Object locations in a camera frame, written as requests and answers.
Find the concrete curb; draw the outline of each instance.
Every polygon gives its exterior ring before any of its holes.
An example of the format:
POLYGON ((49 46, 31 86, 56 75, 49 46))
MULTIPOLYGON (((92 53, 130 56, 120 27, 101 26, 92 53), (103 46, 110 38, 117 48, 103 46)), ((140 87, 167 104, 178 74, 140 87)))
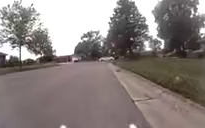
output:
POLYGON ((109 67, 154 128, 205 128, 205 107, 116 65, 109 67))

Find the road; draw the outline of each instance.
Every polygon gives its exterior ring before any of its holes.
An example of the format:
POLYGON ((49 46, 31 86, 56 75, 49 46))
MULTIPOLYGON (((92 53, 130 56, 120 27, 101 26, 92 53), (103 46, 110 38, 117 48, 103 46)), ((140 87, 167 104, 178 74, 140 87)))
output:
POLYGON ((0 76, 0 128, 150 128, 106 63, 0 76))

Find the grass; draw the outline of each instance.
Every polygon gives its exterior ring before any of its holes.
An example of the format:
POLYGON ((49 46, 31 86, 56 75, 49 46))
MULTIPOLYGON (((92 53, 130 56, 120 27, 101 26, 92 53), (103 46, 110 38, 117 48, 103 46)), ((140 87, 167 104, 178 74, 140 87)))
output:
POLYGON ((205 106, 205 59, 140 58, 115 63, 205 106))
MULTIPOLYGON (((46 64, 35 64, 35 65, 29 65, 29 66, 22 66, 21 71, 27 71, 27 70, 35 70, 40 68, 48 68, 52 66, 58 66, 56 63, 46 63, 46 64)), ((0 75, 5 75, 9 73, 19 72, 19 67, 8 67, 8 68, 0 68, 0 75)))

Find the car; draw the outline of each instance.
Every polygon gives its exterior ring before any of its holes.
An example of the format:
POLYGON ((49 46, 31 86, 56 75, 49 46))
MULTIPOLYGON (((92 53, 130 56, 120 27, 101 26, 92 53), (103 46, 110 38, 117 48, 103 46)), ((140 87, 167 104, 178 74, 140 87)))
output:
POLYGON ((113 61, 114 57, 101 57, 99 61, 113 61))

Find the sky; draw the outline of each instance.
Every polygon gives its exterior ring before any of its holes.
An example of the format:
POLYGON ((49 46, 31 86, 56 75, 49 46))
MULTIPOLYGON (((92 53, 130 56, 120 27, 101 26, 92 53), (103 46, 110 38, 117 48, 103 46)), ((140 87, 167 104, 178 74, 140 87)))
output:
MULTIPOLYGON (((0 0, 0 9, 14 0, 0 0)), ((89 30, 100 30, 106 37, 109 29, 109 19, 116 7, 117 0, 23 0, 23 5, 34 4, 41 14, 40 19, 44 27, 49 29, 53 47, 57 55, 71 55, 80 41, 83 33, 89 30)), ((147 19, 150 35, 156 36, 156 23, 152 10, 158 0, 135 0, 136 5, 147 19)), ((205 13, 205 0, 200 0, 199 12, 205 13)), ((0 52, 18 56, 18 50, 12 50, 9 44, 0 47, 0 52)), ((33 58, 26 49, 22 51, 22 58, 33 58)))

